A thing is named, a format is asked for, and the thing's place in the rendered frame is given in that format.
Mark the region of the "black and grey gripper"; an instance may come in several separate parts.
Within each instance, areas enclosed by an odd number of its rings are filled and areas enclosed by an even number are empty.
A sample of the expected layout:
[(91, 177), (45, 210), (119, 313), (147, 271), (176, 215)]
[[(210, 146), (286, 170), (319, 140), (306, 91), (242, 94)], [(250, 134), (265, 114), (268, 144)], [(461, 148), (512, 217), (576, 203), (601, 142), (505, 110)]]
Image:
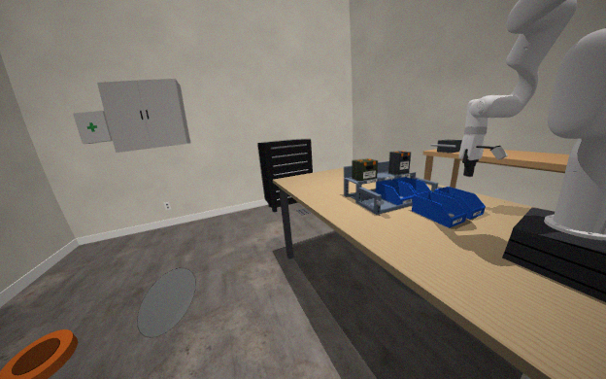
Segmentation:
[(483, 148), (476, 146), (485, 144), (484, 135), (486, 136), (486, 134), (464, 134), (459, 151), (459, 159), (464, 163), (463, 176), (473, 177), (476, 162), (482, 158), (484, 151)]

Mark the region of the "dark green tool case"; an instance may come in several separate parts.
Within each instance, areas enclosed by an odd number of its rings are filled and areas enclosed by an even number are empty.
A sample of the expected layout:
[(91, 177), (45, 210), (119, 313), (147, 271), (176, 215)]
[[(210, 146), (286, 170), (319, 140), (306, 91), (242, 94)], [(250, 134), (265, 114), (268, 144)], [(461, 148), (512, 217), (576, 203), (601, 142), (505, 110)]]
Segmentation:
[(352, 179), (357, 181), (376, 179), (377, 173), (378, 160), (369, 158), (353, 160)]

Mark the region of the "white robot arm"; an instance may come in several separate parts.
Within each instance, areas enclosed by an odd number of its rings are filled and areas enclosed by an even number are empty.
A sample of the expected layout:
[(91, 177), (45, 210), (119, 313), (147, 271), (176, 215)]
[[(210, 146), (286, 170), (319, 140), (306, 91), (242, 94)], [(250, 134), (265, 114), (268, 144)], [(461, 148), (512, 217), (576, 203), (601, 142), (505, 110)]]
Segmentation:
[[(469, 101), (464, 134), (487, 134), (481, 126), (488, 126), (488, 118), (510, 118), (525, 107), (536, 91), (540, 63), (576, 9), (577, 0), (518, 1), (506, 22), (509, 32), (520, 34), (506, 58), (519, 74), (517, 86), (511, 95)], [(558, 137), (578, 140), (555, 214), (545, 217), (545, 224), (606, 241), (606, 27), (580, 39), (561, 60), (548, 126)]]

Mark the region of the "black tool case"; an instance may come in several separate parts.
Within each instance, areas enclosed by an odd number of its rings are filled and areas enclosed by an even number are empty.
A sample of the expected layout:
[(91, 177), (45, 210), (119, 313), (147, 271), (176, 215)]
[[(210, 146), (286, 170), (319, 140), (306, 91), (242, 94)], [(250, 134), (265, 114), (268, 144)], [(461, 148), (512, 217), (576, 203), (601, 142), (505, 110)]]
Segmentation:
[[(405, 153), (405, 154), (404, 154)], [(407, 174), (410, 171), (411, 152), (389, 152), (388, 173), (393, 175)]]

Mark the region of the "blue bin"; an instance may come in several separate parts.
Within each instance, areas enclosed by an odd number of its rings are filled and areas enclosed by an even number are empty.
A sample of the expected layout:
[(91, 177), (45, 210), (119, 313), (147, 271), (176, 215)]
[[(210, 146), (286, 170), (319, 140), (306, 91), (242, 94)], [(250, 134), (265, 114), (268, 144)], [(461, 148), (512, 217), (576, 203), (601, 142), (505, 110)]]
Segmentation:
[(435, 189), (434, 192), (456, 199), (458, 203), (462, 206), (462, 208), (466, 211), (466, 219), (474, 219), (476, 217), (481, 216), (483, 213), (484, 203), (479, 199), (479, 197), (475, 193), (461, 189), (454, 189), (451, 187)]
[(430, 191), (429, 187), (423, 181), (419, 181), (419, 180), (408, 178), (408, 177), (397, 178), (397, 179), (392, 179), (392, 180), (394, 180), (394, 181), (398, 180), (398, 182), (402, 181), (401, 183), (405, 182), (404, 184), (408, 183), (408, 185), (410, 186), (410, 188), (413, 190), (413, 192), (415, 194)]
[(462, 224), (465, 217), (456, 199), (432, 191), (414, 194), (412, 211), (448, 228)]
[(395, 205), (412, 202), (415, 194), (409, 185), (393, 180), (376, 182), (376, 193), (380, 194), (382, 199)]

